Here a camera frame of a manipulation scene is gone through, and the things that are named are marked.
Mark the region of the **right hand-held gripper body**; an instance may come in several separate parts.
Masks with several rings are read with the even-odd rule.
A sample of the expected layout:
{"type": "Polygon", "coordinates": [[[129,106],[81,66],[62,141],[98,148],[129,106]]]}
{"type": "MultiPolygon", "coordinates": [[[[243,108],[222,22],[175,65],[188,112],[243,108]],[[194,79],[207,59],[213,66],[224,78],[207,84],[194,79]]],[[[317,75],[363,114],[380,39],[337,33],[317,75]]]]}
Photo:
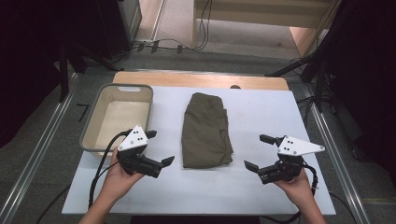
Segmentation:
{"type": "Polygon", "coordinates": [[[304,167],[303,155],[322,152],[324,146],[313,144],[295,137],[284,135],[274,137],[279,160],[272,166],[260,168],[258,176],[263,184],[284,180],[291,181],[304,167]]]}

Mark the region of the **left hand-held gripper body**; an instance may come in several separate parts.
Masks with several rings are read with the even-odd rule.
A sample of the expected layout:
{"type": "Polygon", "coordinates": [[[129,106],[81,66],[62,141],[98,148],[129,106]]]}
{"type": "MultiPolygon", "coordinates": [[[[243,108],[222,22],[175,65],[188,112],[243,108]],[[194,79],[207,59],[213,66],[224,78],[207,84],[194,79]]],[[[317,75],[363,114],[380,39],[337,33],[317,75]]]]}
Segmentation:
{"type": "Polygon", "coordinates": [[[143,154],[148,144],[149,139],[140,125],[136,125],[121,142],[117,159],[126,174],[139,173],[154,178],[159,176],[163,165],[143,154]]]}

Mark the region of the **beige plastic basket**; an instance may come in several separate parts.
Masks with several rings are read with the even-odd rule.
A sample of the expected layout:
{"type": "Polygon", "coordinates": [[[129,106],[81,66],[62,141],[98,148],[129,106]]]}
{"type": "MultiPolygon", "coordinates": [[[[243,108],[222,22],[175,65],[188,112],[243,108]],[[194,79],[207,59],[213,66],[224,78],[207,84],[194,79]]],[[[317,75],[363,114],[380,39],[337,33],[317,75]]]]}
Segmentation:
{"type": "Polygon", "coordinates": [[[81,147],[103,153],[110,140],[139,124],[149,124],[153,89],[148,85],[110,83],[100,88],[80,137],[81,147]]]}

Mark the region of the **olive green pants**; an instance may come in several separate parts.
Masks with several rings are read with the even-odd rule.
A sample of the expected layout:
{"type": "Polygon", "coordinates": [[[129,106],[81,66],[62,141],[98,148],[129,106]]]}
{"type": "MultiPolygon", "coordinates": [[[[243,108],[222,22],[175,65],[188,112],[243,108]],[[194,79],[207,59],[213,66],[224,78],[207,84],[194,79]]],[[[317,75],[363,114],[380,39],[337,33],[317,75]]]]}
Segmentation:
{"type": "Polygon", "coordinates": [[[196,92],[184,113],[183,167],[208,169],[233,161],[227,109],[218,96],[196,92]]]}

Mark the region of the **person's right hand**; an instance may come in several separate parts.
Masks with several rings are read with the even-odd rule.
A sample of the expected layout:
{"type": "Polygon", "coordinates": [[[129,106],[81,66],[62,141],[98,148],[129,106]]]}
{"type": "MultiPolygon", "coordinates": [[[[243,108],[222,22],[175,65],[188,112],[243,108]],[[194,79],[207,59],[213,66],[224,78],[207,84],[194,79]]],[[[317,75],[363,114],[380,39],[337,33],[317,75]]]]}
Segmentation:
{"type": "Polygon", "coordinates": [[[297,207],[302,208],[315,202],[307,174],[304,170],[291,181],[276,181],[275,185],[281,188],[297,207]]]}

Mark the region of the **person's left hand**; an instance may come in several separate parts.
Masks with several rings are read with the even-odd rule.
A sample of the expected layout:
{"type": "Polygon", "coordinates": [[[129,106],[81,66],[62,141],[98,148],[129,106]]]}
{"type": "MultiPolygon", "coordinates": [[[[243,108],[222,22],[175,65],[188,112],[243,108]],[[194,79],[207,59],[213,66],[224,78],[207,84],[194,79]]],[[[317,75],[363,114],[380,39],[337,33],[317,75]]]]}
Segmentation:
{"type": "Polygon", "coordinates": [[[112,166],[108,169],[99,198],[115,202],[122,198],[134,184],[144,176],[139,173],[128,175],[120,166],[117,159],[118,151],[113,150],[112,166]]]}

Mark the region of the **white table board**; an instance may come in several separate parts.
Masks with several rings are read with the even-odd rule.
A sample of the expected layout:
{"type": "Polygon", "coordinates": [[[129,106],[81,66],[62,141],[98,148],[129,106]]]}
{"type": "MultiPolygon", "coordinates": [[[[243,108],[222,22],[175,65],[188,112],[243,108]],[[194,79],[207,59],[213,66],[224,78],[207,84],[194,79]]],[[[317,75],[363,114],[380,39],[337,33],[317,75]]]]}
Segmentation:
{"type": "Polygon", "coordinates": [[[156,178],[146,176],[112,208],[128,215],[271,215],[292,214],[296,207],[273,184],[263,184],[245,164],[275,163],[277,148],[260,141],[262,134],[289,135],[306,140],[300,111],[291,91],[205,88],[221,98],[227,110],[233,146],[230,164],[213,169],[186,169],[182,162],[184,112],[194,88],[153,89],[149,128],[156,131],[145,150],[147,157],[173,163],[156,178]]]}

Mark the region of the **black hex key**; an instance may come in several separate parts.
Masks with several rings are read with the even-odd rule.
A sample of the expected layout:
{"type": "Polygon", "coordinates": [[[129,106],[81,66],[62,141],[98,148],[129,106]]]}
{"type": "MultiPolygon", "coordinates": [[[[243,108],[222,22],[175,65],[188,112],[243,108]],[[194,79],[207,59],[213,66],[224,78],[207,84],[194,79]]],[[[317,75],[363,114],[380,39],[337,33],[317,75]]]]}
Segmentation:
{"type": "Polygon", "coordinates": [[[87,105],[87,104],[77,104],[77,106],[79,106],[79,107],[81,107],[81,108],[83,109],[83,111],[81,112],[81,115],[80,115],[80,117],[79,117],[79,119],[78,119],[78,122],[82,122],[82,120],[84,119],[84,117],[85,117],[85,115],[86,115],[86,113],[87,113],[87,111],[88,111],[90,105],[87,105]]]}

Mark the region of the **black metal stand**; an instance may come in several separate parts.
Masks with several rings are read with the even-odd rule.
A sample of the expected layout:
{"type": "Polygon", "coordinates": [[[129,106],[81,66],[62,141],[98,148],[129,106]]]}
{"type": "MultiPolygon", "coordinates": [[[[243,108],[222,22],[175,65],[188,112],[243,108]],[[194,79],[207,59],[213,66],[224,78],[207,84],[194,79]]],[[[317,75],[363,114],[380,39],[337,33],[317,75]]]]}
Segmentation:
{"type": "Polygon", "coordinates": [[[61,94],[59,102],[65,101],[67,94],[69,93],[69,77],[68,77],[68,67],[70,63],[74,70],[78,73],[84,73],[87,68],[83,60],[83,56],[86,55],[93,59],[95,62],[99,63],[103,67],[112,71],[123,71],[123,68],[118,68],[115,65],[107,62],[105,59],[101,58],[98,54],[93,51],[81,46],[78,43],[71,44],[60,44],[59,45],[59,74],[60,74],[60,87],[61,94]]]}
{"type": "Polygon", "coordinates": [[[336,0],[335,6],[337,9],[334,13],[330,14],[332,17],[332,24],[330,25],[329,31],[324,36],[318,47],[311,54],[274,73],[266,75],[266,77],[282,77],[288,72],[291,72],[292,70],[304,65],[305,69],[300,76],[301,81],[303,83],[310,83],[314,77],[317,79],[312,102],[319,112],[322,112],[322,91],[324,88],[328,53],[330,52],[332,44],[335,43],[337,34],[342,28],[344,20],[350,11],[349,3],[350,0],[336,0]]]}

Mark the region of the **dark cabinet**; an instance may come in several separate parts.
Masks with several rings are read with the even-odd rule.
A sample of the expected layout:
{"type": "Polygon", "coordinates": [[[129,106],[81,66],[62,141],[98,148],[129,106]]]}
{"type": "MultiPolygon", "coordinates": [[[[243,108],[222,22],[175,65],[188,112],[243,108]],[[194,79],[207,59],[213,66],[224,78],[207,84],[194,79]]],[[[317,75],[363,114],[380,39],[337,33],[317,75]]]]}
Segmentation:
{"type": "Polygon", "coordinates": [[[105,31],[106,57],[132,49],[142,21],[139,0],[96,0],[105,31]]]}

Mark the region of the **light wooden bench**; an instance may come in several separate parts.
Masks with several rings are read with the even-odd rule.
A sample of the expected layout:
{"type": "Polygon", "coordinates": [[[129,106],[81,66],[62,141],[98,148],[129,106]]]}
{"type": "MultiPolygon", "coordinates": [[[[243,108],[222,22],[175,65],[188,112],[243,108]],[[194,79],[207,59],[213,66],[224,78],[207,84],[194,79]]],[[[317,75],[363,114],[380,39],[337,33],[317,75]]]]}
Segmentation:
{"type": "Polygon", "coordinates": [[[209,0],[205,19],[287,26],[301,56],[318,43],[342,0],[209,0]]]}

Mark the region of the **metal floor rail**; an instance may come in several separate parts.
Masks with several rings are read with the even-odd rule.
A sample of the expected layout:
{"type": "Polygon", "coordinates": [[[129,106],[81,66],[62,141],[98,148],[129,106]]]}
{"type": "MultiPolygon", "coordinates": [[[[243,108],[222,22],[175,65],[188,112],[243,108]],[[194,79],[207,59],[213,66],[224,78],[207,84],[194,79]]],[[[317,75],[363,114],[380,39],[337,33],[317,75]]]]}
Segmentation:
{"type": "Polygon", "coordinates": [[[40,135],[40,138],[35,144],[35,148],[32,151],[28,161],[23,165],[21,174],[18,179],[12,185],[5,201],[1,204],[0,209],[0,224],[9,224],[14,218],[21,201],[27,192],[29,185],[31,184],[35,173],[42,162],[53,135],[57,131],[59,124],[64,117],[64,113],[70,105],[70,102],[74,96],[76,86],[81,77],[81,73],[74,73],[69,79],[67,84],[69,85],[70,91],[66,94],[64,99],[60,103],[56,103],[53,112],[49,117],[49,122],[46,125],[45,130],[40,135]]]}
{"type": "Polygon", "coordinates": [[[324,141],[324,145],[332,160],[332,165],[340,181],[340,185],[345,194],[352,216],[355,218],[357,224],[372,224],[364,209],[361,197],[355,188],[323,113],[315,106],[311,108],[311,111],[324,141]]]}

